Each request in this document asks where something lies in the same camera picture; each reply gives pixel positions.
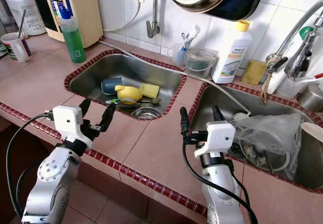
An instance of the pink tile countertop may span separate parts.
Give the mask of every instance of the pink tile countertop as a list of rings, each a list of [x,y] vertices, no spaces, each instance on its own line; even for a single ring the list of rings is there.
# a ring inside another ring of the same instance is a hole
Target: pink tile countertop
[[[166,56],[106,40],[135,54],[171,64]],[[64,43],[46,34],[30,37],[27,43],[33,52],[30,61],[14,63],[8,56],[0,60],[0,116],[17,125],[22,125],[27,116],[60,104],[78,105],[84,99],[64,88],[64,78],[82,66],[70,61]],[[88,48],[86,55],[91,59],[109,49],[97,44]],[[95,139],[94,150],[83,155],[83,161],[196,222],[206,223],[201,184],[191,176],[182,159],[179,124],[180,107],[189,111],[200,87],[200,81],[187,77],[169,113],[151,122],[116,112],[108,131]],[[92,102],[86,118],[99,122],[104,108]],[[53,128],[52,122],[41,120],[26,129],[56,144]],[[188,147],[189,160],[201,172],[193,151]],[[323,195],[307,192],[240,162],[234,161],[234,165],[259,223],[321,223]]]

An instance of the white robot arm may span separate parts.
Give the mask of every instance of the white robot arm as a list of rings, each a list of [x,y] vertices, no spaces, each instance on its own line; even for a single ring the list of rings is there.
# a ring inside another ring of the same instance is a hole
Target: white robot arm
[[[216,106],[213,109],[215,122],[206,124],[207,131],[189,133],[190,122],[184,107],[180,109],[183,135],[183,157],[188,170],[202,182],[202,191],[207,203],[207,223],[209,224],[244,224],[239,204],[247,208],[252,224],[257,218],[250,208],[249,198],[246,202],[240,195],[240,185],[233,175],[233,163],[224,159],[235,135],[235,128],[224,121]],[[203,176],[193,170],[186,156],[186,145],[195,145],[195,158],[199,158],[203,167]]]
[[[97,125],[90,125],[89,120],[83,120],[89,106],[90,100],[86,99],[79,107],[57,106],[47,112],[64,141],[57,144],[40,164],[36,184],[23,212],[22,223],[61,223],[81,156],[86,149],[91,148],[92,140],[100,132],[107,130],[116,109],[111,104],[103,113],[102,121]]]

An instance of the sink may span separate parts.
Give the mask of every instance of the sink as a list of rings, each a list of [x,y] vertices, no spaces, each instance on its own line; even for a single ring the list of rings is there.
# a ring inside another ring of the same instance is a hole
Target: sink
[[[259,103],[259,97],[253,94],[249,94],[237,89],[223,86],[223,88],[234,96],[240,103],[247,107],[251,111],[251,116],[256,115],[282,115],[299,113],[301,118],[305,122],[312,122],[313,120],[302,111],[287,106],[281,103],[277,103],[269,100],[266,105]],[[191,120],[191,130],[206,130],[205,124],[207,122],[214,121],[212,114],[212,107],[217,104],[226,118],[226,120],[232,119],[232,116],[236,113],[245,111],[230,100],[224,93],[213,86],[207,86],[201,96],[199,105]],[[246,159],[237,154],[234,148],[231,148],[228,152],[232,158],[240,160],[246,163]],[[273,157],[268,157],[271,164],[278,164],[278,161]],[[273,174],[279,176],[282,179],[286,179],[283,171],[278,171]],[[323,187],[323,146],[318,140],[313,140],[308,134],[302,131],[302,146],[298,154],[298,168],[294,180],[291,182],[297,186],[305,187],[305,189],[317,189]]]
[[[122,77],[123,84],[139,88],[142,83],[160,86],[158,98],[159,104],[154,105],[162,115],[166,114],[176,91],[180,90],[186,77],[181,74],[160,69],[141,62],[138,59],[123,54],[108,54],[97,62],[92,63],[87,69],[71,73],[65,79],[65,86],[68,90],[81,96],[90,98],[101,104],[106,105],[107,100],[118,98],[117,95],[105,95],[101,90],[101,81],[107,78]],[[139,107],[151,106],[148,103],[141,103]],[[117,106],[117,110],[130,115],[138,107],[125,108]]]

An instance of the faucet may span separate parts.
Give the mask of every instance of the faucet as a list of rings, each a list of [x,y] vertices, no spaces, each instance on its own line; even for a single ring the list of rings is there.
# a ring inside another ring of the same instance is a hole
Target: faucet
[[[157,10],[158,10],[158,0],[153,0],[153,8],[152,8],[152,27],[150,25],[150,21],[146,21],[147,25],[147,35],[149,38],[153,38],[156,34],[159,33],[159,27],[157,24]]]
[[[291,30],[288,36],[285,38],[284,42],[279,47],[279,49],[275,53],[272,53],[267,56],[266,62],[269,69],[272,68],[283,57],[284,53],[286,52],[287,48],[289,47],[295,35],[297,35],[298,31],[301,29],[301,27],[305,24],[308,18],[310,18],[321,7],[323,7],[323,0],[319,0],[318,2],[316,2],[306,12],[303,15],[303,17],[297,22],[297,24],[294,26],[294,28]],[[293,78],[305,76],[309,66],[310,57],[312,55],[311,50],[316,42],[317,37],[319,36],[317,30],[320,27],[323,27],[323,11],[321,12],[320,16],[316,19],[314,26],[314,30],[308,32],[300,48],[287,63],[284,69],[284,72],[287,76]]]

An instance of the white detergent bottle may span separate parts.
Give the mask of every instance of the white detergent bottle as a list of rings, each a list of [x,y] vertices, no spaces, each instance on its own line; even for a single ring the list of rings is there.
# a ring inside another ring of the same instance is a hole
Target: white detergent bottle
[[[248,32],[250,22],[240,20],[235,30],[225,34],[224,44],[219,52],[219,62],[213,66],[211,76],[215,83],[231,83],[239,68],[243,57],[252,43],[252,36]]]

